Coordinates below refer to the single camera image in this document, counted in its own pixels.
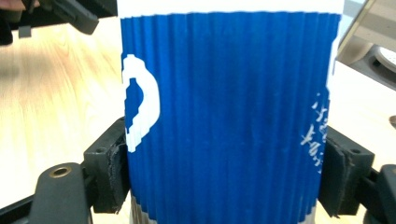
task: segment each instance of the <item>blue cup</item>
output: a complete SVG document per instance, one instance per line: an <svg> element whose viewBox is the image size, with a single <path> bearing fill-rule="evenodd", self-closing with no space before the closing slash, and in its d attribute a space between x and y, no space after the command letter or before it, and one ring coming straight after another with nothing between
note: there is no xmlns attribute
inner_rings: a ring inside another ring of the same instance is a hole
<svg viewBox="0 0 396 224"><path fill-rule="evenodd" d="M309 223L342 1L119 1L133 223Z"/></svg>

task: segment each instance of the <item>white logo on cup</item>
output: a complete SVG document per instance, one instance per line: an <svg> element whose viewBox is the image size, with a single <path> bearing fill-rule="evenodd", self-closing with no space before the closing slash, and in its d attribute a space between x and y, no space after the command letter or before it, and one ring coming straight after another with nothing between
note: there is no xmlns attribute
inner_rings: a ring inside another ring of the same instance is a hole
<svg viewBox="0 0 396 224"><path fill-rule="evenodd" d="M132 54L123 60L122 82L126 90L130 79L136 78L136 83L143 92L143 101L138 113L133 118L132 126L126 132L126 144L130 152L135 152L142 138L160 116L160 94L155 77L147 70L145 63Z"/></svg>

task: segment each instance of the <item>cup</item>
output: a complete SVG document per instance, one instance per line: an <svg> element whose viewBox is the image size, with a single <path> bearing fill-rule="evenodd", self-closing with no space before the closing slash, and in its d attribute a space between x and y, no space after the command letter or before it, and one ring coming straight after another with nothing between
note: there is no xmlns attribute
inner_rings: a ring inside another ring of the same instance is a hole
<svg viewBox="0 0 396 224"><path fill-rule="evenodd" d="M343 1L118 5L132 222L312 222Z"/></svg>

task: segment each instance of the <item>wooden table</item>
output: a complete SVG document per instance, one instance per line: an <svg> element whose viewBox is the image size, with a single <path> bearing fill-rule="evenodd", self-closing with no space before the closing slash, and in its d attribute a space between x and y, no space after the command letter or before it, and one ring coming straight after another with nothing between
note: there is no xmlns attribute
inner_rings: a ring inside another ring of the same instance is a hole
<svg viewBox="0 0 396 224"><path fill-rule="evenodd" d="M118 19L101 20L92 36L70 25L33 30L31 38L0 48L0 207L34 193L38 176L53 165L81 162L83 151L123 116ZM396 163L396 92L338 63L330 125L376 153L375 168ZM129 223L129 203L118 216L94 223ZM317 223L361 223L329 218Z"/></svg>

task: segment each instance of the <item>ribbed blue surface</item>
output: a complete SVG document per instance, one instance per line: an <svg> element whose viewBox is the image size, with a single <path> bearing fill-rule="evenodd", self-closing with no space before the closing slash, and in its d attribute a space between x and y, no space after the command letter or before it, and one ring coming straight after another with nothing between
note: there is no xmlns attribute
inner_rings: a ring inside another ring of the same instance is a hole
<svg viewBox="0 0 396 224"><path fill-rule="evenodd" d="M129 153L132 193L159 224L297 223L316 203L339 15L193 13L121 20L161 115ZM142 102L131 79L126 126ZM302 146L311 125L315 134Z"/></svg>

